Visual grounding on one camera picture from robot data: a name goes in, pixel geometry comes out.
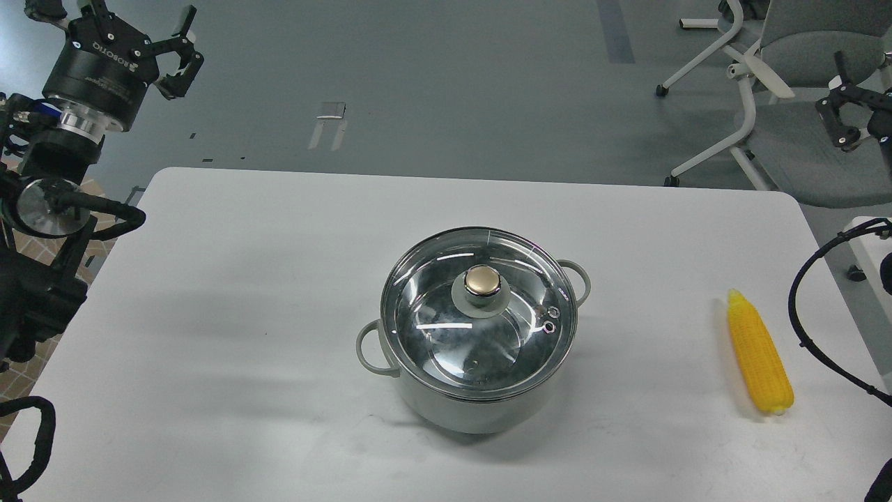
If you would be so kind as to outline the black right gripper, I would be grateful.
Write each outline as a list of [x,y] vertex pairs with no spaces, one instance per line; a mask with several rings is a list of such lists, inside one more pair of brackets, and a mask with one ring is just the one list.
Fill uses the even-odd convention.
[[[879,69],[886,88],[879,92],[856,85],[848,75],[844,53],[835,52],[833,57],[838,75],[828,83],[829,94],[815,103],[815,110],[832,146],[851,152],[870,137],[879,144],[884,165],[891,172],[890,54],[884,56]],[[872,112],[866,126],[858,128],[844,123],[841,110],[847,105],[860,106]]]

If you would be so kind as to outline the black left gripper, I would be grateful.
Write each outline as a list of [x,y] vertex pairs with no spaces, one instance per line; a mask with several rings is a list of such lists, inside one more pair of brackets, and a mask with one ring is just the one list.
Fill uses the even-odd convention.
[[[89,106],[111,117],[134,117],[154,80],[154,59],[137,59],[144,53],[146,35],[115,16],[105,1],[77,1],[81,18],[70,18],[63,1],[25,1],[24,13],[35,22],[69,31],[65,45],[43,86],[46,99],[64,99]],[[190,31],[197,7],[186,6],[170,36],[147,44],[147,55],[174,53],[178,69],[154,82],[163,98],[187,95],[203,65]]]

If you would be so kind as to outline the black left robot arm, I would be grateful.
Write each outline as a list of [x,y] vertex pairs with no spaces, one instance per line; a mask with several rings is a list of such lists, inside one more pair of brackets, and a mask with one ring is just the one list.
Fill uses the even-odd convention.
[[131,204],[81,187],[109,132],[128,132],[150,86],[184,98],[203,65],[188,4],[166,39],[146,33],[103,1],[80,1],[70,18],[61,1],[28,1],[29,19],[57,26],[65,42],[42,98],[2,95],[2,369],[25,363],[36,346],[64,333],[86,301],[77,270],[91,241],[112,241],[146,221]]

